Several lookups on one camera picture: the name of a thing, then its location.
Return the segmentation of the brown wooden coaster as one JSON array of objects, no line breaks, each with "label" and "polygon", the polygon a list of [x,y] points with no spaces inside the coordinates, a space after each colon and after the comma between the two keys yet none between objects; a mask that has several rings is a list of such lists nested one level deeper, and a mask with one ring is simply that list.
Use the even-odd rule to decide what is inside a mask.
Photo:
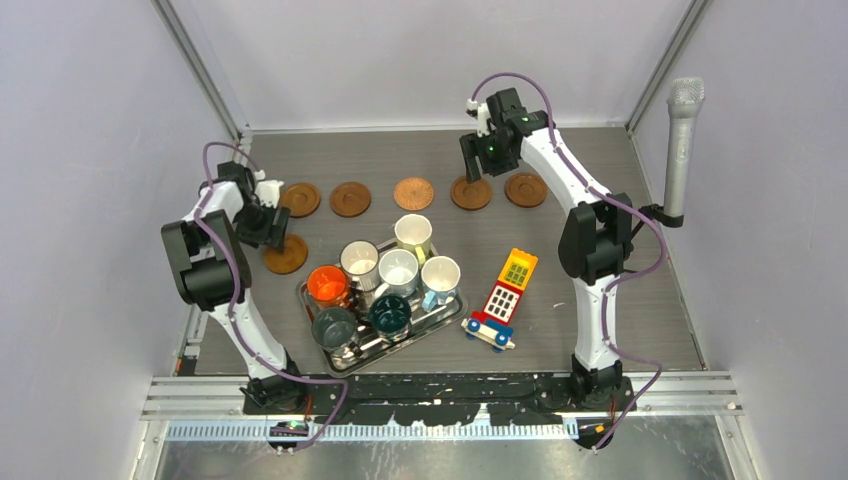
[{"label": "brown wooden coaster", "polygon": [[314,184],[307,182],[291,184],[280,200],[280,206],[287,208],[293,218],[311,215],[320,203],[320,190]]},{"label": "brown wooden coaster", "polygon": [[370,190],[359,182],[344,182],[335,187],[330,194],[331,210],[345,218],[357,217],[365,213],[371,204]]},{"label": "brown wooden coaster", "polygon": [[265,248],[263,262],[270,272],[287,275],[296,272],[305,264],[308,253],[308,246],[300,236],[287,234],[284,238],[282,250],[271,247]]},{"label": "brown wooden coaster", "polygon": [[476,211],[486,207],[492,199],[493,190],[489,182],[480,179],[468,182],[464,176],[457,178],[451,185],[450,197],[460,209]]},{"label": "brown wooden coaster", "polygon": [[542,178],[534,173],[516,173],[505,183],[507,199],[520,208],[535,208],[547,198],[548,188]]}]

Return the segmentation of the light patterned wooden coaster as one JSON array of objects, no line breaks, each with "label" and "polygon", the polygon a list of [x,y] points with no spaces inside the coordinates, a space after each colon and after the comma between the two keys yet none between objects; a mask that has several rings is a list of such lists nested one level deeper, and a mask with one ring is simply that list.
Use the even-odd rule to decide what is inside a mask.
[{"label": "light patterned wooden coaster", "polygon": [[407,211],[420,211],[434,199],[432,184],[421,177],[407,177],[399,181],[393,191],[396,204]]}]

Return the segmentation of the silver metal tray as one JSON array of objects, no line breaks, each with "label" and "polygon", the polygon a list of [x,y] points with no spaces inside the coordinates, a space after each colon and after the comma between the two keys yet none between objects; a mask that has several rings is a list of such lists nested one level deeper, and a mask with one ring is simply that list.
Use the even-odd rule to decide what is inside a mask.
[{"label": "silver metal tray", "polygon": [[348,377],[466,317],[467,302],[460,292],[451,302],[430,312],[421,307],[423,297],[423,285],[418,285],[412,295],[405,297],[412,310],[411,333],[406,339],[391,343],[382,340],[367,320],[369,308],[380,297],[376,297],[374,291],[354,289],[349,311],[357,320],[359,340],[350,347],[334,352],[327,352],[319,346],[328,373],[335,378]]}]

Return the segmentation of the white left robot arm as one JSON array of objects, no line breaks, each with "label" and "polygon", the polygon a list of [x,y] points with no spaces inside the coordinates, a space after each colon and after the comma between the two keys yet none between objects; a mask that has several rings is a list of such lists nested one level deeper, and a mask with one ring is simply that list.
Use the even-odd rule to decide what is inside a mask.
[{"label": "white left robot arm", "polygon": [[161,238],[182,300],[216,320],[242,356],[247,404],[293,414],[305,405],[307,389],[262,320],[243,251],[283,252],[289,211],[278,206],[282,185],[235,161],[222,163],[216,178],[202,183],[192,211],[163,225]]}]

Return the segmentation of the orange cup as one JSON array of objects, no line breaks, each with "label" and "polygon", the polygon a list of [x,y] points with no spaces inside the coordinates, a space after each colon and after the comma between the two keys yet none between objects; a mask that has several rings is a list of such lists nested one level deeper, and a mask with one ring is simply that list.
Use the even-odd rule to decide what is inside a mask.
[{"label": "orange cup", "polygon": [[350,305],[349,279],[345,272],[335,265],[322,265],[314,269],[307,278],[307,291],[322,308],[348,308]]}]

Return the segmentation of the white metallic cup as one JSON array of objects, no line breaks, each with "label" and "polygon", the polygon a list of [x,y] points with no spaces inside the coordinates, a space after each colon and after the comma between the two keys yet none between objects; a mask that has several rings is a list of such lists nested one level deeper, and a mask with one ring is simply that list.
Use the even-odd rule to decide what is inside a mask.
[{"label": "white metallic cup", "polygon": [[339,256],[340,268],[359,291],[375,290],[381,283],[378,271],[380,254],[377,247],[365,240],[348,243]]}]

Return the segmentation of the dark grey cup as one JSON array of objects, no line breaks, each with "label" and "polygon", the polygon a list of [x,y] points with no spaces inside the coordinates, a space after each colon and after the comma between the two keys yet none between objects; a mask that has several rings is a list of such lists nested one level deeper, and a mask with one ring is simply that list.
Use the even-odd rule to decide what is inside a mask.
[{"label": "dark grey cup", "polygon": [[359,340],[354,314],[342,307],[319,311],[312,322],[311,333],[315,342],[327,352],[350,347]]}]

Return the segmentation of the grey white cup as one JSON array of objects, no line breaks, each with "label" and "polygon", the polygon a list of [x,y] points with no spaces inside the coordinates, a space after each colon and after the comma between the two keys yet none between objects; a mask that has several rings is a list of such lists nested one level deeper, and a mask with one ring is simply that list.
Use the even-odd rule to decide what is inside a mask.
[{"label": "grey white cup", "polygon": [[394,294],[409,297],[417,289],[419,261],[405,249],[392,249],[382,255],[378,263],[381,284],[375,290],[376,297]]}]

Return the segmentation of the dark teal cup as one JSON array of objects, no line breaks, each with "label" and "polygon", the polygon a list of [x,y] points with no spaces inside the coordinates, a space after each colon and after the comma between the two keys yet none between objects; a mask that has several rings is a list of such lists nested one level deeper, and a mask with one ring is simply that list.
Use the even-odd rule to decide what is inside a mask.
[{"label": "dark teal cup", "polygon": [[396,343],[411,333],[412,310],[404,297],[387,294],[373,302],[367,320],[382,340]]}]

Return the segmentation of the black microphone tripod stand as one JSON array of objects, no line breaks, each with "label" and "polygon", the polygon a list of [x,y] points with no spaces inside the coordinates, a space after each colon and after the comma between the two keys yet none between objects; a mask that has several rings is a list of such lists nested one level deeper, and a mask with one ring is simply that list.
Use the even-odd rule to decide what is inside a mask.
[{"label": "black microphone tripod stand", "polygon": [[657,225],[662,225],[671,229],[681,228],[684,224],[685,216],[683,214],[680,215],[670,215],[665,211],[665,207],[659,204],[650,204],[641,207],[638,210],[639,214],[637,217],[639,218],[636,226],[631,230],[631,238],[635,238],[643,227],[648,226],[655,234],[657,238],[658,244],[660,246],[660,254],[658,259],[649,267],[642,270],[632,270],[625,269],[624,272],[629,275],[636,277],[645,276],[657,270],[667,259],[668,255],[668,246],[663,236],[662,232],[659,230]]}]

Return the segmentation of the colourful toy brick truck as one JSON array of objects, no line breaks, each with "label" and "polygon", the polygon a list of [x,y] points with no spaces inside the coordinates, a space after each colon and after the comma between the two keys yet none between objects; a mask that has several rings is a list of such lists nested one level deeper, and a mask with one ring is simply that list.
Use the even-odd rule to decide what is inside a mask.
[{"label": "colourful toy brick truck", "polygon": [[484,341],[496,353],[515,348],[511,320],[537,263],[532,254],[518,248],[510,251],[484,306],[461,322],[469,340]]}]

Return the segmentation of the silver grey microphone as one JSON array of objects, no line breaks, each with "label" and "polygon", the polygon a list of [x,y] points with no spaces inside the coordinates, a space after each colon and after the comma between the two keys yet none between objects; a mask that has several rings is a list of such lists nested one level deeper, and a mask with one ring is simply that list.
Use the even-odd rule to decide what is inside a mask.
[{"label": "silver grey microphone", "polygon": [[701,77],[682,77],[671,83],[667,107],[669,135],[663,213],[667,225],[677,228],[684,218],[685,190],[692,159],[696,120],[705,100]]}]

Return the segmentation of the yellow green handled cup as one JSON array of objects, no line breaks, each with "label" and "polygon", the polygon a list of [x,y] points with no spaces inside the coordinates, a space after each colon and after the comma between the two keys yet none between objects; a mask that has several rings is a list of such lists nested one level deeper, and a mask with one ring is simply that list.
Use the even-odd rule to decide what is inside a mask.
[{"label": "yellow green handled cup", "polygon": [[412,253],[420,266],[429,255],[433,228],[427,217],[407,214],[398,219],[393,227],[396,246]]}]

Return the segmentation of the light blue handled cup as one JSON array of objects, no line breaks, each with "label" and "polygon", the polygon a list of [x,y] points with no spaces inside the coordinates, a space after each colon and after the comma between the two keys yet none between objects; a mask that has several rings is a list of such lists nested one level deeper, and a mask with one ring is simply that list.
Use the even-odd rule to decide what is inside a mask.
[{"label": "light blue handled cup", "polygon": [[430,312],[451,302],[456,297],[460,279],[461,269],[452,258],[435,256],[428,259],[421,269],[424,288],[421,307]]}]

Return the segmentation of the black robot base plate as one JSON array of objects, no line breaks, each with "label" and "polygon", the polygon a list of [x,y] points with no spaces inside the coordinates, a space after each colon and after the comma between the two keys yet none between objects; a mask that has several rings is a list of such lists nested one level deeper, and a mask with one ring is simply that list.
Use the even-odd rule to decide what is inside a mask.
[{"label": "black robot base plate", "polygon": [[631,406],[629,379],[579,396],[569,373],[318,375],[301,382],[280,377],[240,387],[247,415],[306,415],[333,425],[465,426],[487,414],[495,426],[548,425],[562,413],[610,420]]}]

